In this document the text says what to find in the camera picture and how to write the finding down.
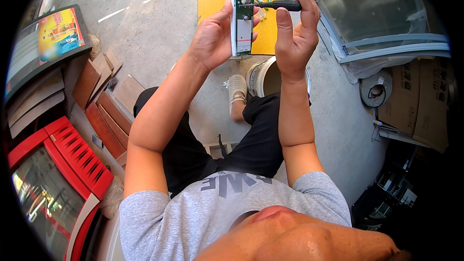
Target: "circuit board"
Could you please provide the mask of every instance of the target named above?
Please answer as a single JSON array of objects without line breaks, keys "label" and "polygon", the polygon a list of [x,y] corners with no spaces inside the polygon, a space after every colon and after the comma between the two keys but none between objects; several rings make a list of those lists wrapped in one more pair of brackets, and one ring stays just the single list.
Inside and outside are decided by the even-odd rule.
[{"label": "circuit board", "polygon": [[231,0],[234,13],[231,20],[232,55],[249,55],[252,50],[253,6],[240,6],[254,3],[254,0]]}]

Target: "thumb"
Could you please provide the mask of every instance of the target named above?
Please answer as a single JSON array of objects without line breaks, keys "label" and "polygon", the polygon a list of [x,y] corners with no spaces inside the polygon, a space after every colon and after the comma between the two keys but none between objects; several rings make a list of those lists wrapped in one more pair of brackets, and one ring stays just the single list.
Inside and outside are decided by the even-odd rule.
[{"label": "thumb", "polygon": [[232,12],[233,12],[233,7],[232,7],[231,1],[225,0],[224,6],[222,7],[222,9],[216,12],[215,14],[213,14],[212,16],[210,16],[209,19],[215,22],[223,22],[224,20],[229,18]]},{"label": "thumb", "polygon": [[293,43],[293,23],[287,9],[279,7],[275,15],[277,21],[277,44]]}]

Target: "cardboard box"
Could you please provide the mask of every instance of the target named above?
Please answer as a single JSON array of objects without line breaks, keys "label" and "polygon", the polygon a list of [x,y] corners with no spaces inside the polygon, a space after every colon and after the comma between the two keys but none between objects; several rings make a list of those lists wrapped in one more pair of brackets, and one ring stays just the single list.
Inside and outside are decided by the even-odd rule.
[{"label": "cardboard box", "polygon": [[448,147],[446,103],[450,70],[451,67],[446,66],[446,61],[420,61],[419,112],[413,139],[439,153],[444,153]]},{"label": "cardboard box", "polygon": [[419,61],[392,67],[391,72],[393,89],[379,107],[379,120],[412,136],[419,110]]}]

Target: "black pants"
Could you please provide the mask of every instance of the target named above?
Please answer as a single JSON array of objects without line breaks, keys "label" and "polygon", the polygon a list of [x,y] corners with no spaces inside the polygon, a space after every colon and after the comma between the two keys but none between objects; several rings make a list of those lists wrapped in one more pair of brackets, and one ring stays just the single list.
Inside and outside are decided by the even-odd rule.
[{"label": "black pants", "polygon": [[[134,106],[134,116],[158,87],[143,91]],[[278,135],[280,93],[264,98],[252,97],[243,110],[243,118],[252,127],[242,141],[224,159],[212,159],[195,138],[185,112],[173,137],[163,151],[163,166],[171,198],[189,184],[216,171],[236,171],[272,178],[282,161]]]}]

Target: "yellow table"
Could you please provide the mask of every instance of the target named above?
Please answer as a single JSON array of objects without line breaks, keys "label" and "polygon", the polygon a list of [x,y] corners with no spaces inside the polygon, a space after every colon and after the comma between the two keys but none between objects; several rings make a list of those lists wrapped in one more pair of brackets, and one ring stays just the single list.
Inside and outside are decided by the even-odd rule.
[{"label": "yellow table", "polygon": [[[224,0],[198,0],[198,24],[218,11],[224,5]],[[253,31],[258,32],[258,38],[252,44],[252,55],[275,55],[274,45],[277,39],[276,11],[265,10],[266,18]]]}]

